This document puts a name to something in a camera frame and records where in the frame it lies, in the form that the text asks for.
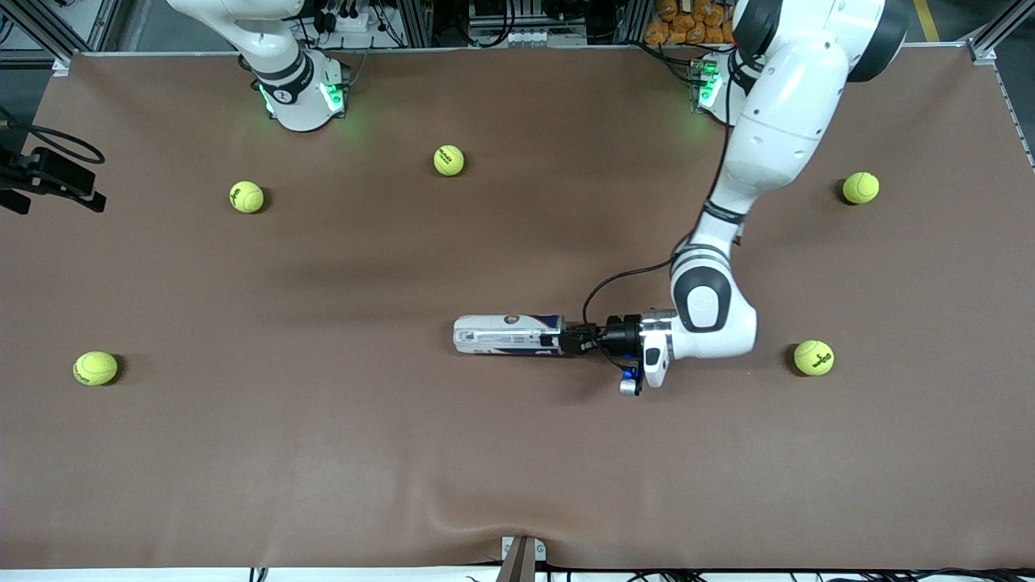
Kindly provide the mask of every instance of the metal frame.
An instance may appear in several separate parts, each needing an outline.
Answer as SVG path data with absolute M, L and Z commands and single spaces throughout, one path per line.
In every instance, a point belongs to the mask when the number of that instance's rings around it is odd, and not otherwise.
M 432 46 L 432 8 L 423 0 L 398 0 L 398 12 L 406 31 L 406 45 L 411 49 Z
M 654 2 L 651 0 L 629 0 L 625 5 L 625 18 L 615 30 L 615 41 L 642 42 L 647 23 L 654 17 Z
M 1021 23 L 1035 12 L 1035 0 L 1014 0 L 996 20 L 967 38 L 974 64 L 989 64 L 996 60 L 996 47 L 1013 32 Z
M 7 18 L 14 21 L 16 26 L 21 27 L 23 32 L 53 55 L 48 60 L 48 67 L 53 60 L 68 64 L 72 55 L 89 50 L 76 31 L 41 2 L 6 0 L 3 3 L 3 11 Z
M 51 68 L 57 62 L 67 67 L 71 57 L 106 48 L 113 19 L 122 0 L 101 0 L 90 34 L 84 40 L 68 23 L 40 0 L 6 0 L 0 10 L 10 19 L 39 50 L 0 50 L 0 68 Z

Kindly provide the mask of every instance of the printed logo on tennis ball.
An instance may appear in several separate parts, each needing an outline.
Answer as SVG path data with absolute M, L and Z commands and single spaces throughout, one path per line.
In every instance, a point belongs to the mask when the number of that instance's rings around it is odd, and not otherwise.
M 816 363 L 812 365 L 812 368 L 819 368 L 833 358 L 833 354 L 830 353 L 816 354 Z

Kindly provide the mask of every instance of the metal bracket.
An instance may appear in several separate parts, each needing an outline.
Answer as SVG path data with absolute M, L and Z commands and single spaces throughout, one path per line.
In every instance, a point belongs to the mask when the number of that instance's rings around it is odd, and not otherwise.
M 973 38 L 967 39 L 967 50 L 970 51 L 971 60 L 974 61 L 976 65 L 993 64 L 996 62 L 996 51 L 981 52 L 980 49 L 974 45 Z
M 546 545 L 527 535 L 503 539 L 503 565 L 496 582 L 535 582 L 535 562 L 542 552 L 546 558 Z
M 529 537 L 529 542 L 535 549 L 535 561 L 546 561 L 546 545 L 536 540 L 535 537 Z M 510 553 L 510 548 L 513 546 L 514 537 L 512 535 L 504 536 L 502 548 L 500 551 L 500 559 L 507 559 L 507 554 Z
M 51 65 L 51 71 L 54 77 L 68 77 L 68 65 L 61 61 L 54 61 Z

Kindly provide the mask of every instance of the black cable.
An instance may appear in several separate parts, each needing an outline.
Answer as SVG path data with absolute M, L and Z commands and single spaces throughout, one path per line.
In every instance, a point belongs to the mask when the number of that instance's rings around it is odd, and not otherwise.
M 597 286 L 594 287 L 593 290 L 589 292 L 589 295 L 586 297 L 586 301 L 583 302 L 583 322 L 584 323 L 589 323 L 589 318 L 587 317 L 587 312 L 589 311 L 589 303 L 590 303 L 590 301 L 593 300 L 593 297 L 597 294 L 597 292 L 600 291 L 600 289 L 603 289 L 608 284 L 610 284 L 613 281 L 617 281 L 619 279 L 625 278 L 625 277 L 631 277 L 633 274 L 642 274 L 642 273 L 645 273 L 645 272 L 651 272 L 651 271 L 655 271 L 655 270 L 660 269 L 660 268 L 664 268 L 664 267 L 671 265 L 672 261 L 675 260 L 675 259 L 676 259 L 676 257 L 675 257 L 675 255 L 673 255 L 672 257 L 669 257 L 663 263 L 658 263 L 656 265 L 651 265 L 649 267 L 643 267 L 643 268 L 639 268 L 639 269 L 632 269 L 632 270 L 623 271 L 623 272 L 620 272 L 618 274 L 613 274 L 613 275 L 609 277 L 608 279 L 604 279 L 603 281 L 601 281 L 600 283 L 598 283 Z M 619 370 L 621 370 L 622 372 L 633 372 L 634 371 L 633 368 L 630 368 L 630 367 L 625 366 L 622 362 L 618 361 L 615 358 L 615 356 L 611 354 L 611 351 L 608 348 L 604 348 L 602 344 L 600 344 L 600 342 L 597 340 L 597 338 L 595 336 L 593 338 L 593 345 L 595 347 L 599 348 L 600 353 L 602 353 L 604 355 L 604 357 L 608 358 L 608 361 L 610 361 L 611 363 L 615 365 L 615 367 L 618 368 Z
M 359 83 L 359 76 L 363 72 L 363 67 L 366 66 L 366 57 L 371 56 L 371 49 L 374 48 L 374 37 L 371 36 L 371 46 L 363 51 L 363 60 L 359 61 L 359 67 L 356 68 L 356 74 L 352 76 L 349 80 L 349 87 L 354 87 L 356 83 Z
M 57 129 L 51 129 L 50 127 L 43 127 L 43 126 L 40 126 L 40 125 L 33 125 L 31 123 L 22 123 L 21 121 L 19 121 L 18 119 L 16 119 L 14 116 L 11 115 L 10 112 L 7 111 L 6 109 L 4 109 L 3 107 L 0 107 L 0 115 L 3 115 L 5 118 L 7 118 L 7 126 L 8 127 L 11 127 L 13 129 L 24 129 L 24 130 L 30 133 L 33 136 L 35 136 L 36 139 L 38 139 L 39 141 L 41 141 L 45 144 L 53 147 L 54 149 L 60 151 L 61 153 L 67 155 L 68 157 L 73 157 L 73 158 L 79 159 L 80 162 L 83 162 L 85 164 L 103 164 L 105 163 L 105 154 L 101 153 L 99 149 L 97 149 L 97 148 L 93 147 L 92 145 L 90 145 L 89 143 L 87 143 L 85 140 L 77 138 L 76 136 L 70 136 L 68 134 L 65 134 L 64 132 L 58 132 Z M 78 151 L 72 151 L 72 150 L 68 149 L 67 147 L 65 147 L 65 146 L 63 146 L 63 145 L 55 142 L 54 140 L 48 138 L 47 136 L 53 136 L 53 137 L 55 137 L 55 138 L 57 138 L 59 140 L 64 140 L 66 142 L 73 143 L 73 144 L 82 147 L 83 149 L 89 151 L 91 154 L 93 154 L 93 157 L 87 157 L 87 156 L 83 155 L 82 153 L 79 153 Z
M 661 55 L 661 62 L 664 63 L 664 66 L 669 69 L 669 72 L 671 72 L 673 77 L 675 77 L 676 79 L 679 79 L 680 81 L 682 81 L 683 83 L 686 83 L 687 85 L 693 85 L 694 84 L 694 82 L 691 81 L 690 78 L 683 77 L 682 75 L 679 74 L 678 70 L 676 70 L 676 65 L 672 64 L 672 62 L 669 61 L 668 57 L 664 56 L 664 51 L 661 50 L 661 46 L 660 45 L 657 46 L 657 52 L 660 53 L 660 55 Z
M 295 19 L 298 21 L 298 26 L 302 27 L 302 35 L 305 36 L 305 48 L 315 49 L 316 45 L 314 43 L 313 39 L 309 38 L 309 31 L 305 29 L 305 23 L 302 22 L 301 14 L 296 16 Z
M 460 0 L 456 4 L 457 6 L 467 6 L 467 0 Z M 510 24 L 507 24 L 507 7 L 510 8 Z M 471 36 L 464 31 L 464 27 L 461 24 L 463 13 L 464 12 L 460 9 L 456 11 L 456 33 L 460 34 L 460 37 L 463 38 L 464 41 L 470 47 L 479 47 L 481 49 L 492 49 L 493 47 L 498 47 L 510 36 L 510 33 L 514 30 L 514 26 L 518 24 L 518 7 L 514 4 L 514 0 L 507 0 L 507 3 L 503 8 L 503 28 L 500 29 L 500 35 L 496 38 L 496 40 L 493 40 L 489 45 L 482 45 L 471 38 Z
M 398 32 L 395 31 L 395 27 L 392 26 L 391 20 L 388 18 L 388 12 L 385 10 L 385 6 L 381 3 L 381 0 L 374 0 L 371 6 L 374 7 L 374 13 L 378 17 L 378 21 L 385 25 L 385 32 L 391 38 L 392 42 L 400 49 L 405 49 L 406 43 L 403 42 L 403 37 L 400 36 Z

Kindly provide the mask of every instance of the green led light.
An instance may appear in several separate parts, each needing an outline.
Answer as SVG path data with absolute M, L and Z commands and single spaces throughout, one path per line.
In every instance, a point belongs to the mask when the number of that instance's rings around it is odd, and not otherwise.
M 712 107 L 715 105 L 715 97 L 718 96 L 718 90 L 722 86 L 722 76 L 715 72 L 712 74 L 712 79 L 701 89 L 701 100 L 700 105 L 702 107 Z
M 327 86 L 323 83 L 320 84 L 320 92 L 323 93 L 324 100 L 327 101 L 327 107 L 331 111 L 342 110 L 342 90 L 337 87 L 330 85 Z

